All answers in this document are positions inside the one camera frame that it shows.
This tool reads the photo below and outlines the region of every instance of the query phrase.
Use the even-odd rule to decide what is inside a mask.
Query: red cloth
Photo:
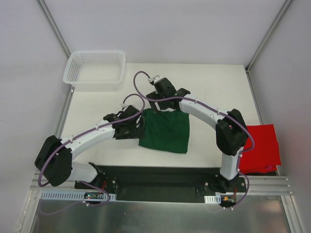
[[[248,131],[255,141],[255,148],[243,153],[240,162],[242,173],[267,173],[276,171],[276,166],[281,165],[276,132],[273,125],[247,126]],[[245,149],[252,146],[248,138]]]

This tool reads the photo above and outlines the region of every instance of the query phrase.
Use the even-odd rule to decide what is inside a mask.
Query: green cloth
[[[145,136],[141,147],[186,154],[190,134],[189,114],[181,111],[158,112],[145,109]]]

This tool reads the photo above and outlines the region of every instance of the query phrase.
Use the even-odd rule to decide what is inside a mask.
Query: white wall
[[[35,0],[1,1],[0,35],[0,232],[9,233],[68,87],[66,58]]]
[[[247,65],[285,0],[46,0],[71,51]]]
[[[251,70],[264,123],[276,128],[282,174],[311,232],[311,1],[295,0]]]

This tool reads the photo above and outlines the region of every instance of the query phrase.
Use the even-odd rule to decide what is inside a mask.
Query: reflective metal surface
[[[44,212],[72,201],[41,200]],[[111,202],[74,205],[53,216],[36,213],[32,233],[287,233],[279,197],[248,196],[233,211],[218,205]]]

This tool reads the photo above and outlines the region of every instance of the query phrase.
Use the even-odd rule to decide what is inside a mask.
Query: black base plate
[[[117,200],[204,203],[204,196],[214,196],[208,187],[219,175],[219,168],[98,166],[106,177],[105,190],[117,194]],[[228,192],[246,191],[239,177]],[[89,189],[82,183],[76,189]]]

